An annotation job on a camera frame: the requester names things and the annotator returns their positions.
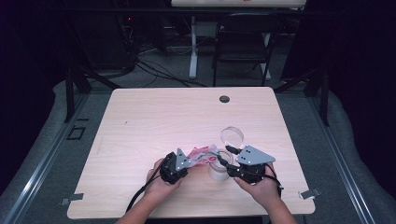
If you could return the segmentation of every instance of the metal rail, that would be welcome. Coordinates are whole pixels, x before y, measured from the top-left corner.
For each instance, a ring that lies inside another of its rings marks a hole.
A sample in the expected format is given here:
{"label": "metal rail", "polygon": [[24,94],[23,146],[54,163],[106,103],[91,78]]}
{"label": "metal rail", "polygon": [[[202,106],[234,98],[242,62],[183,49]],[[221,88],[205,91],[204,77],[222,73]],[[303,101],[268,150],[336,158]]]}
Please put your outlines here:
{"label": "metal rail", "polygon": [[331,154],[332,158],[334,160],[335,166],[341,176],[341,179],[344,182],[344,185],[346,187],[346,191],[349,194],[350,200],[352,201],[353,205],[355,206],[356,212],[361,219],[361,223],[367,223],[367,224],[374,224],[375,219],[373,215],[371,214],[366,201],[364,200],[361,190],[359,186],[357,185],[355,179],[353,178],[352,173],[350,173],[350,170],[348,168],[347,162],[344,159],[343,154],[341,153],[341,150],[339,146],[337,145],[334,136],[332,135],[332,131],[330,127],[326,126],[323,122],[322,119],[320,118],[320,114],[318,112],[318,102],[315,100],[314,97],[308,97],[307,98],[308,103],[314,112],[315,118],[317,119],[318,124],[321,127],[321,130],[325,134],[330,147],[331,147]]}
{"label": "metal rail", "polygon": [[61,143],[63,142],[67,134],[72,130],[73,124],[76,121],[78,114],[82,110],[83,106],[87,102],[88,97],[89,96],[86,94],[82,94],[79,97],[76,103],[75,115],[71,118],[70,122],[65,123],[59,131],[50,150],[44,155],[41,162],[37,165],[28,183],[24,187],[20,197],[9,211],[4,221],[4,224],[14,224],[22,222],[23,216],[26,214],[30,204],[32,203],[35,195],[43,184],[47,174],[50,172],[50,168],[52,167],[52,164],[55,162],[60,152]]}

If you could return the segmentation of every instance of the hand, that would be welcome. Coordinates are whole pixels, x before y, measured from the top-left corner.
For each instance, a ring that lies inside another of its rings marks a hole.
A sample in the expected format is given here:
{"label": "hand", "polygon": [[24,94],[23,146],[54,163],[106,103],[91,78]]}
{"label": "hand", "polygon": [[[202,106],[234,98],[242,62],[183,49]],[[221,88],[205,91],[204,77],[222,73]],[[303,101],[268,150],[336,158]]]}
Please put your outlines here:
{"label": "hand", "polygon": [[[268,163],[268,165],[274,169],[271,162]],[[268,166],[265,166],[265,173],[275,177],[275,174],[273,174]],[[261,204],[262,207],[267,210],[267,212],[269,212],[273,206],[276,206],[281,202],[279,194],[277,193],[277,184],[270,178],[264,178],[264,180],[256,183],[255,185],[250,185],[238,177],[235,177],[234,180],[241,189],[244,189],[249,193],[257,203]]]}
{"label": "hand", "polygon": [[[152,174],[157,169],[157,167],[161,164],[162,161],[163,161],[163,159],[160,159],[154,163],[154,168],[152,168],[151,170],[148,171],[147,181],[151,178]],[[156,174],[155,177],[157,177],[157,178],[155,180],[153,180],[146,187],[144,197],[150,198],[156,204],[162,203],[173,191],[178,189],[178,187],[180,187],[181,181],[183,179],[183,178],[181,178],[174,185],[170,185],[170,184],[165,183],[161,179],[159,172]]]}

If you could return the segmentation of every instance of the table top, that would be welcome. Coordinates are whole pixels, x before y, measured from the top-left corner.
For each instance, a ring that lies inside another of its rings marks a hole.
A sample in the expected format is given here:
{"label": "table top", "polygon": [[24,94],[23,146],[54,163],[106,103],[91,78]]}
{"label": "table top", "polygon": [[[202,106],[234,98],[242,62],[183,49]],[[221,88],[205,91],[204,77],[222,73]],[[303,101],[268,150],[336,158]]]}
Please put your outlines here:
{"label": "table top", "polygon": [[[230,102],[219,98],[226,95]],[[310,214],[312,200],[274,92],[266,87],[160,88],[113,91],[71,202],[70,218],[121,217],[145,184],[154,162],[180,147],[224,148],[220,132],[241,130],[245,144],[276,158],[274,167],[285,188],[282,199],[293,214]],[[150,217],[232,217],[265,215],[265,210],[232,178],[219,182],[208,165],[189,169],[180,188]]]}
{"label": "table top", "polygon": [[172,0],[173,7],[303,7],[306,0]]}

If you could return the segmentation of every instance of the chair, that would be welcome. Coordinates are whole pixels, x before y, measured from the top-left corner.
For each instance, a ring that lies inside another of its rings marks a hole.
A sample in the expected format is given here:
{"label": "chair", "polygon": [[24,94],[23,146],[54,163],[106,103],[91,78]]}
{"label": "chair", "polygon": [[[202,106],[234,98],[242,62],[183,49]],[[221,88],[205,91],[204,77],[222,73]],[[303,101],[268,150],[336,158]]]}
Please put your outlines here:
{"label": "chair", "polygon": [[[282,28],[275,15],[235,13],[224,16],[216,28],[215,55],[212,68],[213,86],[216,86],[218,63],[266,63],[262,74],[262,86],[271,59],[274,39]],[[265,44],[264,34],[270,34]]]}

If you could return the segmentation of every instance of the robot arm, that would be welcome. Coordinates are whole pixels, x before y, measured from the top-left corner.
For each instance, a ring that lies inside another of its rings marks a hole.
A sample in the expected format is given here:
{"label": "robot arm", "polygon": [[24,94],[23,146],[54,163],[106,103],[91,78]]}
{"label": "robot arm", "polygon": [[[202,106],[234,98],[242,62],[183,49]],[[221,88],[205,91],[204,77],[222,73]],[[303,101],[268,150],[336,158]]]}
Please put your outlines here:
{"label": "robot arm", "polygon": [[239,166],[234,166],[222,159],[221,156],[218,156],[220,164],[227,168],[229,176],[239,177],[249,184],[258,183],[265,177],[270,178],[277,183],[277,189],[280,196],[283,187],[276,179],[275,172],[273,171],[275,177],[265,173],[265,166],[270,167],[268,162],[275,161],[274,157],[251,146],[245,146],[243,149],[226,146],[226,149],[231,153],[238,155],[235,160],[239,163]]}

